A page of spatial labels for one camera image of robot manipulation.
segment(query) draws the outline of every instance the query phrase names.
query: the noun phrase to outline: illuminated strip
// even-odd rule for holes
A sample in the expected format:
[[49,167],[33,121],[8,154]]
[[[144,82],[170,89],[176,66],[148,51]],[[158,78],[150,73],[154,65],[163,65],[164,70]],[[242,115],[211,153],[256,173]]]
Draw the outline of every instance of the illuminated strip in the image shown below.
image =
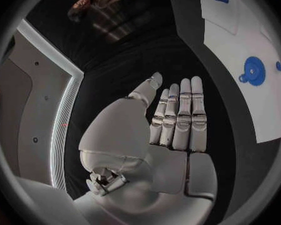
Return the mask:
[[64,171],[66,136],[73,105],[84,73],[44,39],[26,20],[22,20],[17,30],[47,58],[71,75],[55,115],[50,144],[51,185],[54,188],[66,190]]

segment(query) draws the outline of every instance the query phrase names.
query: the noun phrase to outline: blue circular fitting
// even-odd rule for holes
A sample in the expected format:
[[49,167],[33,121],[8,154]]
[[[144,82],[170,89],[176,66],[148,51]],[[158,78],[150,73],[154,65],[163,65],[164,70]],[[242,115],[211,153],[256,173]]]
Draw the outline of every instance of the blue circular fitting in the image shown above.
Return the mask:
[[266,69],[263,62],[256,56],[247,58],[244,63],[244,74],[239,76],[242,83],[249,82],[253,86],[263,84],[266,79]]
[[281,71],[281,63],[279,61],[276,62],[276,68],[278,71]]

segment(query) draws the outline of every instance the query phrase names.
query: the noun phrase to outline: person's hair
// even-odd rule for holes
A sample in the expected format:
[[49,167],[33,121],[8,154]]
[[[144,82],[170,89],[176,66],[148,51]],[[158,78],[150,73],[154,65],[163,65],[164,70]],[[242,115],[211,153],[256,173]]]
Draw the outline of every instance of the person's hair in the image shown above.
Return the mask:
[[71,7],[67,12],[67,17],[75,23],[80,23],[81,20],[87,15],[87,9]]

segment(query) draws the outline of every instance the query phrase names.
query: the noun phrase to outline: robotic hand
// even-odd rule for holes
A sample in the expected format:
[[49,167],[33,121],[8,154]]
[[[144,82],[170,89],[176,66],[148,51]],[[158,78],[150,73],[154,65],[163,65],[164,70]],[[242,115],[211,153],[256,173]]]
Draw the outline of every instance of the robotic hand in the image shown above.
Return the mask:
[[160,73],[154,73],[128,97],[101,111],[83,135],[80,160],[90,172],[86,183],[95,196],[112,194],[119,203],[124,193],[114,194],[125,189],[136,194],[134,186],[142,191],[141,199],[160,193],[179,194],[181,201],[185,196],[215,199],[215,168],[203,153],[207,117],[202,81],[198,76],[185,78],[180,88],[172,84],[165,89],[149,125],[146,109],[162,81]]

